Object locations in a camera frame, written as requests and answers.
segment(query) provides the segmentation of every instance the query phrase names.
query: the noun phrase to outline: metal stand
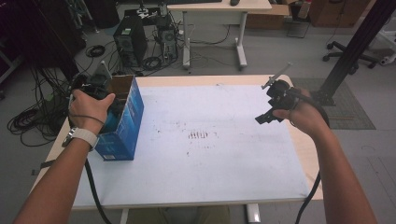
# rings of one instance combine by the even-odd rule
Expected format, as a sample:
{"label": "metal stand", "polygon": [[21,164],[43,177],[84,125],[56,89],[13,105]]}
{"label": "metal stand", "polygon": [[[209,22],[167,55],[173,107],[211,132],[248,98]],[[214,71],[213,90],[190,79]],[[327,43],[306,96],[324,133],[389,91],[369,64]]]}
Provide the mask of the metal stand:
{"label": "metal stand", "polygon": [[85,5],[84,0],[76,0],[71,2],[70,0],[66,0],[66,3],[69,5],[70,14],[72,15],[72,18],[74,19],[74,23],[78,29],[82,27],[81,16],[86,15],[88,20],[90,20],[90,22],[92,23],[93,30],[96,33],[99,33],[95,21],[93,20],[93,17],[91,16],[91,13],[87,8],[87,5]]}
{"label": "metal stand", "polygon": [[376,1],[358,31],[353,35],[346,50],[318,91],[312,97],[322,105],[331,105],[335,91],[341,85],[348,71],[373,41],[382,26],[396,8],[396,1]]}
{"label": "metal stand", "polygon": [[242,45],[242,41],[244,39],[244,32],[245,32],[245,24],[247,23],[247,12],[242,12],[241,14],[241,23],[239,25],[239,36],[235,39],[236,42],[236,51],[238,53],[239,59],[239,68],[244,68],[248,66],[247,57],[245,56],[244,46]]}
{"label": "metal stand", "polygon": [[190,39],[187,36],[187,11],[183,11],[183,30],[184,30],[184,47],[183,47],[183,67],[190,68]]}

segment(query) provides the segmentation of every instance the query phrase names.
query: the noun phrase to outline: forearm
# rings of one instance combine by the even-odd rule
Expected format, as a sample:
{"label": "forearm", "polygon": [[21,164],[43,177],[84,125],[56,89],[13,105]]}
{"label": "forearm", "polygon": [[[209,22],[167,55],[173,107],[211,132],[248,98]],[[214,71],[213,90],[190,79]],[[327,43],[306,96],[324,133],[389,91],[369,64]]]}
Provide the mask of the forearm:
{"label": "forearm", "polygon": [[67,222],[89,148],[78,138],[70,142],[35,186],[15,223]]}
{"label": "forearm", "polygon": [[313,139],[318,150],[327,223],[376,223],[373,210],[336,136],[328,129]]}

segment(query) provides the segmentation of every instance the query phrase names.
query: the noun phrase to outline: computer tower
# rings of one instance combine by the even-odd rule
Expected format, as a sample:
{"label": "computer tower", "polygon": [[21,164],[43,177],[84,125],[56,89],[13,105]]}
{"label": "computer tower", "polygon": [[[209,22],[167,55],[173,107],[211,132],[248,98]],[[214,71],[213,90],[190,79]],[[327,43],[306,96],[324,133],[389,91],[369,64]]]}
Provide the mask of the computer tower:
{"label": "computer tower", "polygon": [[111,28],[120,22],[114,0],[84,0],[95,25],[100,28]]}
{"label": "computer tower", "polygon": [[177,39],[175,29],[159,30],[161,49],[165,60],[173,60],[177,57]]}
{"label": "computer tower", "polygon": [[139,16],[124,17],[113,36],[122,65],[141,66],[148,47],[142,19]]}

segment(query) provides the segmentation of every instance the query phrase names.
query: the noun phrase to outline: electronic equipment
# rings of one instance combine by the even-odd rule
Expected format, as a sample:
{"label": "electronic equipment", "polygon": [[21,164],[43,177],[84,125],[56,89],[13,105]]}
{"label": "electronic equipment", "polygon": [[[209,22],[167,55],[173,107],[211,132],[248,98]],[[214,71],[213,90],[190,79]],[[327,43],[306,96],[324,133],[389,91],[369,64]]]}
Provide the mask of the electronic equipment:
{"label": "electronic equipment", "polygon": [[217,3],[217,2],[222,2],[222,0],[165,0],[166,5]]}
{"label": "electronic equipment", "polygon": [[[330,127],[329,117],[327,116],[326,111],[323,109],[323,107],[320,106],[320,104],[318,104],[311,97],[303,95],[301,93],[301,90],[291,87],[289,83],[287,83],[286,81],[276,80],[290,66],[292,66],[292,63],[288,63],[288,65],[285,68],[280,70],[273,77],[270,77],[268,82],[262,86],[263,90],[266,87],[269,87],[267,95],[271,97],[271,100],[269,100],[268,103],[272,106],[272,108],[269,109],[265,114],[258,116],[256,118],[257,122],[259,122],[259,124],[263,124],[265,122],[270,123],[272,120],[275,119],[281,122],[283,119],[280,119],[273,115],[274,110],[284,109],[284,110],[289,110],[289,112],[291,113],[291,110],[293,110],[297,106],[297,104],[299,104],[299,101],[304,101],[312,105],[323,117],[326,124]],[[304,203],[300,207],[295,223],[297,224],[300,223],[300,219],[303,214],[303,211],[314,197],[315,192],[318,189],[319,183],[320,183],[320,172],[318,172],[317,178],[315,179],[314,182],[314,186],[312,187],[308,196],[305,198]]]}
{"label": "electronic equipment", "polygon": [[95,25],[100,28],[110,28],[120,22],[116,1],[113,0],[84,0],[91,13]]}
{"label": "electronic equipment", "polygon": [[161,17],[159,7],[139,8],[125,10],[124,16],[139,16],[143,20],[143,26],[156,25],[156,19]]}
{"label": "electronic equipment", "polygon": [[175,32],[175,29],[172,28],[158,31],[163,58],[165,60],[172,60],[177,57],[177,39]]}
{"label": "electronic equipment", "polygon": [[[73,77],[70,84],[70,100],[69,107],[74,97],[71,94],[72,90],[79,89],[97,100],[103,100],[108,96],[107,87],[110,84],[112,76],[108,71],[104,61],[101,61],[93,75],[87,76],[85,74],[78,74]],[[116,98],[107,110],[107,119],[100,133],[110,133],[117,129],[118,121],[122,113],[123,106]],[[70,127],[74,127],[71,120],[69,120]]]}
{"label": "electronic equipment", "polygon": [[142,19],[139,16],[124,17],[113,37],[122,65],[141,66],[148,47]]}

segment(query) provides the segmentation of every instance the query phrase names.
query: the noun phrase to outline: person's right hand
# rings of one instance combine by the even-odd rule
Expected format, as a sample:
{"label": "person's right hand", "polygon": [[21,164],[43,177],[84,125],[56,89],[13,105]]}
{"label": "person's right hand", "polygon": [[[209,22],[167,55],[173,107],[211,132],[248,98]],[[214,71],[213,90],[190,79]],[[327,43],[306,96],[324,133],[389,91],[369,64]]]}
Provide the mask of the person's right hand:
{"label": "person's right hand", "polygon": [[107,109],[116,95],[111,93],[103,100],[96,100],[80,90],[72,93],[75,100],[70,105],[69,118],[76,127],[99,134],[106,122]]}
{"label": "person's right hand", "polygon": [[[307,90],[301,90],[302,94],[309,97]],[[329,129],[320,113],[309,103],[300,100],[292,110],[274,110],[273,115],[288,119],[294,126],[312,138],[324,130]]]}

